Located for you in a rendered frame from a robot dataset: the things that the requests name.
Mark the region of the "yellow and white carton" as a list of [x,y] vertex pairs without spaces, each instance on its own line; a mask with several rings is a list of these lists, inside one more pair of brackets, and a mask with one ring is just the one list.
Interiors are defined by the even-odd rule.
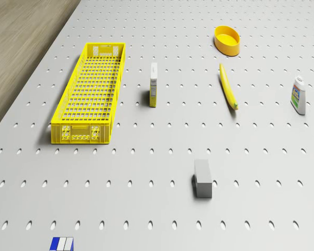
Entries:
[[151,63],[151,74],[150,74],[150,107],[156,107],[156,88],[158,79],[158,64]]

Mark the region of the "grey cube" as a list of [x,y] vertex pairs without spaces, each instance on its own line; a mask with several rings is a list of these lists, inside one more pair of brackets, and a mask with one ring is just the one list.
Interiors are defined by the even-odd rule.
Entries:
[[195,186],[197,198],[212,198],[212,176],[207,159],[196,159]]

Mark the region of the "banana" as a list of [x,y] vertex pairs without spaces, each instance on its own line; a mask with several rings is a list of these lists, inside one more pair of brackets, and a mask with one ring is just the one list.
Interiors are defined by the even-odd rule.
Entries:
[[233,110],[238,110],[238,103],[236,101],[236,98],[232,92],[230,83],[227,78],[226,70],[222,63],[219,64],[219,72],[220,72],[220,79],[222,83],[222,88],[224,91],[224,94],[227,98],[228,104]]

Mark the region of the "yellow basket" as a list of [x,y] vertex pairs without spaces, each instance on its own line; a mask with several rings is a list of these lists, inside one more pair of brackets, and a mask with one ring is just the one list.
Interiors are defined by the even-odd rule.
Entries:
[[126,45],[86,43],[51,119],[53,144],[108,144]]

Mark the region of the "yellow bowl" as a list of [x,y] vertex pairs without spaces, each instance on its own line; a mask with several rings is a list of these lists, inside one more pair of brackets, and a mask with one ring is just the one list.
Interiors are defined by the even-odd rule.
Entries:
[[227,56],[236,56],[240,53],[240,36],[229,26],[218,26],[214,32],[216,48]]

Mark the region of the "small white bottle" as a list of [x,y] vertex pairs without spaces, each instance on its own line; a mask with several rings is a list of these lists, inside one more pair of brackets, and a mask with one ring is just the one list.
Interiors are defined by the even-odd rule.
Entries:
[[306,114],[305,82],[300,75],[295,77],[291,93],[291,104],[300,115]]

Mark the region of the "puzzle cube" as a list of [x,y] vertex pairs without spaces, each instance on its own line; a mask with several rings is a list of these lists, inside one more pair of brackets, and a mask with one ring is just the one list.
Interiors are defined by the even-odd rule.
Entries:
[[53,237],[49,251],[74,251],[74,238]]

